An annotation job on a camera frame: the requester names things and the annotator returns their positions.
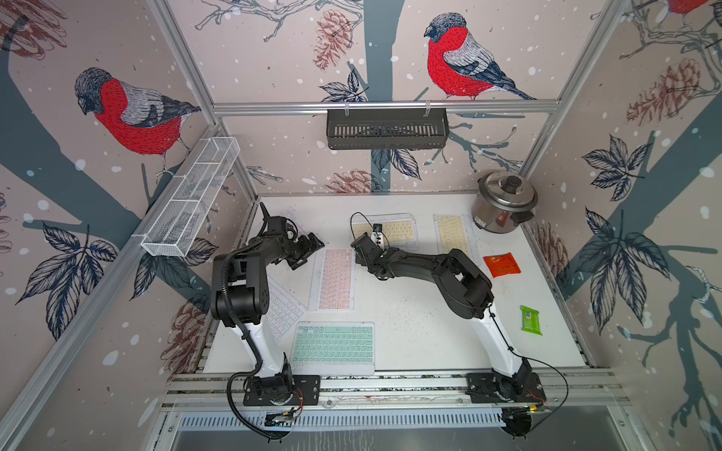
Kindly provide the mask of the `yellow keyboard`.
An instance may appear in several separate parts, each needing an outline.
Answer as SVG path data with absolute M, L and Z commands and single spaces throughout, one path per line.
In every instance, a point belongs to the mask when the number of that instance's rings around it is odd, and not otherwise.
M 409 213 L 368 215 L 354 214 L 351 219 L 353 236 L 360 237 L 367 233 L 372 238 L 372 225 L 383 225 L 385 247 L 398 247 L 412 250 L 419 247 L 416 220 Z
M 459 249 L 474 262 L 478 261 L 479 252 L 471 220 L 467 215 L 436 214 L 434 227 L 440 254 L 447 254 L 452 249 Z

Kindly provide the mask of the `green keyboard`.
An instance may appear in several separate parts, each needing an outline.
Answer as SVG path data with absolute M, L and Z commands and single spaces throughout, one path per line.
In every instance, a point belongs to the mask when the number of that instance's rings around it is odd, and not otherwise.
M 301 322 L 295 331 L 290 361 L 297 375 L 371 376 L 375 372 L 375 324 Z

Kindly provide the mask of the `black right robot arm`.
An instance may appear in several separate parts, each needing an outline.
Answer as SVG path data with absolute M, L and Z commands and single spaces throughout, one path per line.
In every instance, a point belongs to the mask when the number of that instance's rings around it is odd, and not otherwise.
M 516 353 L 496 319 L 491 280 L 463 251 L 427 255 L 397 247 L 384 249 L 368 234 L 356 238 L 351 248 L 356 262 L 381 281 L 409 277 L 433 283 L 449 309 L 472 322 L 491 363 L 489 372 L 466 375 L 466 394 L 474 403 L 547 401 L 528 357 Z

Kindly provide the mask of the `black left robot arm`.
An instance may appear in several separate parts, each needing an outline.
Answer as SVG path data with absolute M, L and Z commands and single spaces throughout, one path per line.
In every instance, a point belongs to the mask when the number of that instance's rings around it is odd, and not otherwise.
M 267 267 L 285 262 L 296 270 L 324 247 L 315 234 L 302 234 L 293 220 L 265 212 L 256 236 L 214 259 L 212 317 L 237 334 L 253 363 L 250 370 L 229 378 L 230 400 L 238 383 L 246 407 L 318 404 L 321 378 L 293 374 L 289 358 L 263 317 L 271 304 Z

